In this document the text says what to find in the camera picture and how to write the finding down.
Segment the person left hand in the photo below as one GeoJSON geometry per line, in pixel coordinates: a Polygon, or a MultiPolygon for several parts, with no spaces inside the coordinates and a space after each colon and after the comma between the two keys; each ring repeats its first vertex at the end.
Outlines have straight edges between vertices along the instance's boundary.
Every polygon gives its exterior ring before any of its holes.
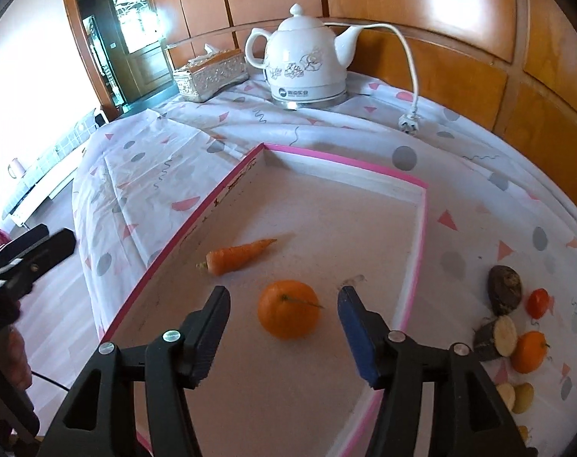
{"type": "Polygon", "coordinates": [[[32,385],[32,371],[27,359],[25,341],[16,327],[8,328],[1,346],[3,373],[15,389],[26,391],[32,385]]]}

